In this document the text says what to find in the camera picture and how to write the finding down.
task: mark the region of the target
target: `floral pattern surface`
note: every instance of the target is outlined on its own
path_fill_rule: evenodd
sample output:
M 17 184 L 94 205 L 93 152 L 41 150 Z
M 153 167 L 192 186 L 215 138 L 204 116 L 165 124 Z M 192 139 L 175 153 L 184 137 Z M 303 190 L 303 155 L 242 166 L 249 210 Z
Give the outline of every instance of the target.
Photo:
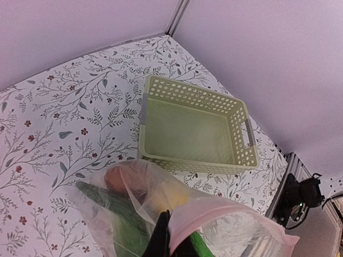
M 149 74 L 229 94 L 168 36 L 81 56 L 0 93 L 0 256 L 102 256 L 67 189 L 137 156 Z M 286 161 L 253 120 L 252 125 L 258 169 L 230 176 L 169 172 L 264 215 Z

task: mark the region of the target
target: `light green basket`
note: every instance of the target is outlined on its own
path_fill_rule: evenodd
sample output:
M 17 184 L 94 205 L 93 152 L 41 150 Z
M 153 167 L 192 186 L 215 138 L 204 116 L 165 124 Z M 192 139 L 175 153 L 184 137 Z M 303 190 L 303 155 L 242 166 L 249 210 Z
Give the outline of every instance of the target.
M 241 100 L 154 75 L 143 94 L 139 153 L 172 170 L 235 174 L 258 167 Z

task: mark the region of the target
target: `clear plastic bag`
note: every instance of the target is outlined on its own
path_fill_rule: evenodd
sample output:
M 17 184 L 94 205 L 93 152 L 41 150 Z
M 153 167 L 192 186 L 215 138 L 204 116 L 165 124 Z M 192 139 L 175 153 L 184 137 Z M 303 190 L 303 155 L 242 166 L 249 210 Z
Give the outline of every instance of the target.
M 130 160 L 101 170 L 70 192 L 104 257 L 141 256 L 169 210 L 170 253 L 192 233 L 214 256 L 291 256 L 298 237 L 253 209 L 191 189 L 159 166 Z M 257 245 L 272 245 L 261 255 Z

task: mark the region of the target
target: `lavender wall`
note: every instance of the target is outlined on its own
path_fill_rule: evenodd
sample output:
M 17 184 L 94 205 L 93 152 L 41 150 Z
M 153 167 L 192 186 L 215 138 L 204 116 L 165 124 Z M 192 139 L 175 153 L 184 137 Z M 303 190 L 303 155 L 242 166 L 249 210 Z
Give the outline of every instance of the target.
M 311 172 L 343 167 L 343 2 L 191 1 L 175 39 Z
M 165 31 L 177 0 L 2 0 L 0 89 L 87 52 Z

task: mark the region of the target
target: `green vegetable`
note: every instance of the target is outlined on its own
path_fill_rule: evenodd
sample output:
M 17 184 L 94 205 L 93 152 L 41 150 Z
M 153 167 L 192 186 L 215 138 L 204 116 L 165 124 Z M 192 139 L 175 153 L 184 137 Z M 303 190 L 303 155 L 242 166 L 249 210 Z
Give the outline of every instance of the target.
M 136 213 L 132 203 L 107 189 L 84 182 L 77 182 L 76 187 L 88 198 L 117 215 L 113 222 L 117 256 L 141 256 L 149 237 L 145 221 Z
M 198 232 L 194 232 L 189 237 L 199 257 L 215 257 Z
M 107 189 L 84 182 L 77 182 L 76 187 L 98 205 L 127 220 L 134 225 L 143 236 L 147 236 L 145 222 L 136 213 L 135 208 L 129 200 L 113 194 Z
M 113 223 L 115 226 L 114 242 L 116 254 L 119 257 L 136 257 L 142 256 L 149 239 L 143 237 L 138 229 L 123 218 L 118 219 Z

